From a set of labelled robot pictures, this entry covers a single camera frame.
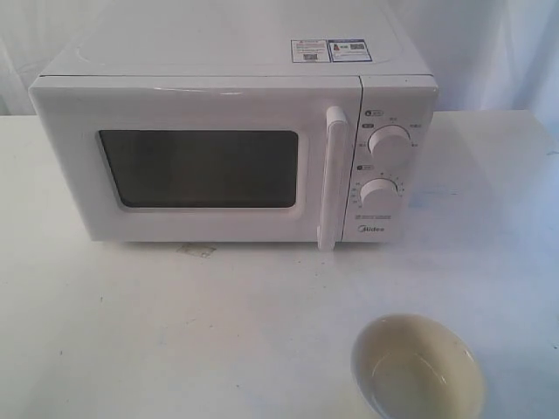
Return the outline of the white microwave door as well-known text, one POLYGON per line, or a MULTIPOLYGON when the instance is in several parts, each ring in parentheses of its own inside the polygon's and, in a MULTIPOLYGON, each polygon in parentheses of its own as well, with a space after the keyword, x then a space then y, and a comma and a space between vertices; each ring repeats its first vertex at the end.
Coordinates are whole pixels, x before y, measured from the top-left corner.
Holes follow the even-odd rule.
POLYGON ((42 76, 30 95, 94 240, 342 239, 356 76, 42 76))

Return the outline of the cream ceramic bowl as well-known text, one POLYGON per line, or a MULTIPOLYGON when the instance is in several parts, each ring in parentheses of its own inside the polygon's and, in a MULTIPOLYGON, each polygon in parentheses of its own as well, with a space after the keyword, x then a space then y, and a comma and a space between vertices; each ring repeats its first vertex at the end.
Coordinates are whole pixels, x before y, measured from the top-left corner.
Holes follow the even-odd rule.
POLYGON ((373 418, 480 418, 486 383, 467 344, 436 320, 394 313, 356 336, 350 370, 373 418))

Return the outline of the white microwave oven body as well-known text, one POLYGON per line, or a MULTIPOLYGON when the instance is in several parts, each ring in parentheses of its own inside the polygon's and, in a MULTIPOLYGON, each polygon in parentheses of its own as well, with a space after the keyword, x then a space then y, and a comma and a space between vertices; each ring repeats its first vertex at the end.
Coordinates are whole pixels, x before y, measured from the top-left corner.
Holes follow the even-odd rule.
POLYGON ((388 242, 401 230, 438 97, 431 70, 384 1, 116 1, 42 76, 356 76, 362 102, 336 244, 388 242), (294 39, 364 39, 372 61, 293 63, 294 39), (369 137, 388 125, 408 132, 408 155, 371 155, 369 137), (396 208, 362 206, 361 187, 377 178, 397 185, 396 208))

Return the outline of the clear tape piece on table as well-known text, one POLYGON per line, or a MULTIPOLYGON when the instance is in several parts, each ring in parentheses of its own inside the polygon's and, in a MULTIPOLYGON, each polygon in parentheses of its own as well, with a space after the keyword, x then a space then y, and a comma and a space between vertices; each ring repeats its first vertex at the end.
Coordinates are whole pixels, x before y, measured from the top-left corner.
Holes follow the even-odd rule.
POLYGON ((201 244, 183 244, 177 249, 177 252, 197 258, 209 258, 215 250, 216 249, 212 246, 201 244))

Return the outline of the lower white control knob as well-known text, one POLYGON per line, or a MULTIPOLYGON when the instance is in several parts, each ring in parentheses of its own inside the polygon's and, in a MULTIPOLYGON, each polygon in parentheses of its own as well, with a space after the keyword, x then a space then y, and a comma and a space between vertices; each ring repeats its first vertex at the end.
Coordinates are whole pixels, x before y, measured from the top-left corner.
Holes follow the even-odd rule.
POLYGON ((384 178, 371 180, 361 187, 360 198, 364 208, 377 210, 396 208, 399 201, 397 185, 384 178))

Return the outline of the white control knob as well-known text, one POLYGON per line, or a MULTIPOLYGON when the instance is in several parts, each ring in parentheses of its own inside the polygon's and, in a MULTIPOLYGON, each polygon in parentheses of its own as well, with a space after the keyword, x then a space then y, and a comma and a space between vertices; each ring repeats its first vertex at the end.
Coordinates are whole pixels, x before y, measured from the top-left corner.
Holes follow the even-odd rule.
POLYGON ((373 157, 404 157, 411 151, 411 138, 408 132, 397 125, 378 128, 368 141, 373 157))
POLYGON ((364 208, 377 210, 396 208, 399 201, 397 185, 384 178, 371 180, 361 187, 360 198, 364 208))

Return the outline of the upper white control knob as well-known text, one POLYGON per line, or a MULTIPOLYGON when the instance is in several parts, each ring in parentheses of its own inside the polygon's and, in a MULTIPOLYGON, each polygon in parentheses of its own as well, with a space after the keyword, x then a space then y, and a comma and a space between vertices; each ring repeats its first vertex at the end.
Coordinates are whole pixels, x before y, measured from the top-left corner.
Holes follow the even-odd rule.
POLYGON ((411 138, 408 132, 397 125, 378 128, 368 141, 373 157, 404 157, 411 151, 411 138))

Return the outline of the blue label sticker right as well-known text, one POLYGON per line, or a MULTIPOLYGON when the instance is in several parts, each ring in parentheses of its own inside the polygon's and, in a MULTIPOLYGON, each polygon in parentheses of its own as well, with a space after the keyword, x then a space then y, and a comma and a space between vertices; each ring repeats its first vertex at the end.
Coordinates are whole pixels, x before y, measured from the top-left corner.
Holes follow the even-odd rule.
POLYGON ((364 39, 329 39, 328 49, 334 63, 372 61, 364 39))

